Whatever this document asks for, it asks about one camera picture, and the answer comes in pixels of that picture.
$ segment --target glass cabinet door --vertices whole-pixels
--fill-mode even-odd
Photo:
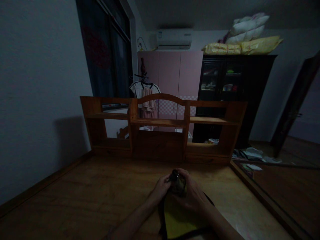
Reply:
[[[204,63],[199,100],[212,101],[218,89],[219,64]]]
[[[243,89],[243,65],[227,63],[226,73],[219,86],[221,101],[238,101]]]
[[[199,100],[217,101],[218,79],[220,74],[220,64],[204,62],[202,65],[201,85],[199,89]],[[212,108],[197,107],[197,115],[210,116]]]

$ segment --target ceiling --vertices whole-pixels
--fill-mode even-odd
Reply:
[[[227,30],[236,18],[270,15],[268,29],[320,27],[319,0],[135,0],[147,31]]]

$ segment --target wall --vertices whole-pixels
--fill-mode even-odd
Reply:
[[[142,37],[146,39],[146,28],[142,22],[139,10],[134,0],[121,0],[122,6],[126,11],[130,19],[130,30],[131,30],[131,51],[132,51],[132,66],[133,74],[138,74],[138,55],[139,51],[137,39]],[[134,81],[138,81],[138,77],[133,75]]]
[[[189,51],[223,38],[225,31],[194,31]],[[320,49],[320,29],[266,29],[262,37],[280,35],[284,39],[271,54],[278,55],[271,70],[250,139],[270,141],[281,117],[303,61]],[[148,49],[156,46],[156,32],[147,32]]]
[[[75,1],[1,1],[0,204],[90,150]]]
[[[127,113],[127,108],[104,111],[104,112],[112,112],[112,113]],[[105,119],[107,136],[110,138],[117,138],[117,134],[120,132],[120,128],[125,128],[128,126],[127,120],[114,120],[114,119]]]
[[[292,125],[289,136],[320,144],[320,71],[313,80],[300,108],[303,115]]]

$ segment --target pink wardrobe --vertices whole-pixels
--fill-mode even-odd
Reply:
[[[149,81],[158,85],[162,93],[184,100],[198,99],[202,51],[138,52],[139,70],[142,57]],[[183,119],[184,108],[177,103],[160,100],[157,109],[159,118]],[[195,114],[196,107],[191,107],[191,116]],[[190,123],[189,132],[191,134],[193,134],[193,127],[194,124]],[[175,131],[175,129],[159,127],[159,131]]]

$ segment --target pink garment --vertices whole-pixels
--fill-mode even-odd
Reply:
[[[145,96],[150,95],[150,94],[152,94],[152,93],[153,93],[153,92],[152,92],[152,90],[151,90],[150,88],[145,87],[145,88],[143,89],[143,92],[142,92],[142,97],[145,97]],[[143,110],[143,111],[147,111],[147,112],[153,112],[153,111],[155,110],[155,106],[156,106],[155,100],[151,100],[151,101],[148,101],[148,102],[144,102],[144,103],[142,104],[142,110]]]
[[[142,97],[152,94],[152,90],[145,87],[142,92]],[[156,102],[151,100],[142,104],[142,117],[143,118],[158,118],[156,111]]]

